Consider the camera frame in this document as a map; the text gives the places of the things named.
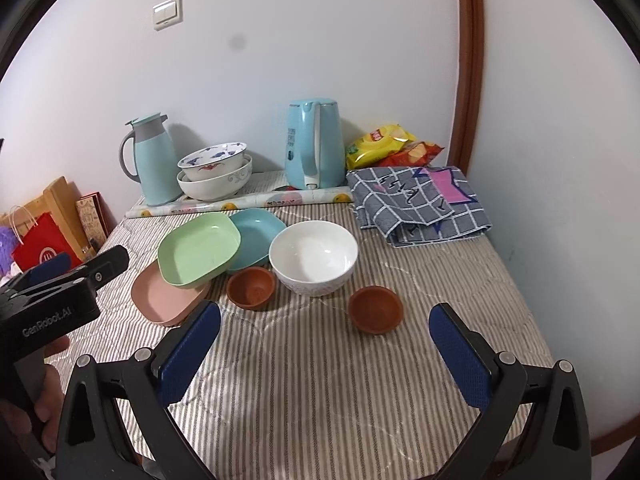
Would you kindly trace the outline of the person's left hand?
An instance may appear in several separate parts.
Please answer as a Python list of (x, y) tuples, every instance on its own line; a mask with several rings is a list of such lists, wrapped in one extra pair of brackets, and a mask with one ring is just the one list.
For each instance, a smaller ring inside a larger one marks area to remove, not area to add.
[(36, 387), (38, 396), (32, 400), (32, 412), (39, 420), (40, 428), (34, 428), (29, 412), (12, 403), (6, 396), (4, 389), (8, 380), (1, 379), (1, 415), (9, 430), (17, 437), (26, 436), (26, 434), (40, 437), (42, 446), (50, 454), (54, 454), (58, 447), (58, 428), (60, 428), (65, 394), (58, 370), (53, 365), (46, 364), (44, 359), (62, 353), (68, 348), (70, 348), (70, 337), (64, 335), (47, 344), (41, 350), (42, 356), (36, 359), (36, 377), (40, 382)]

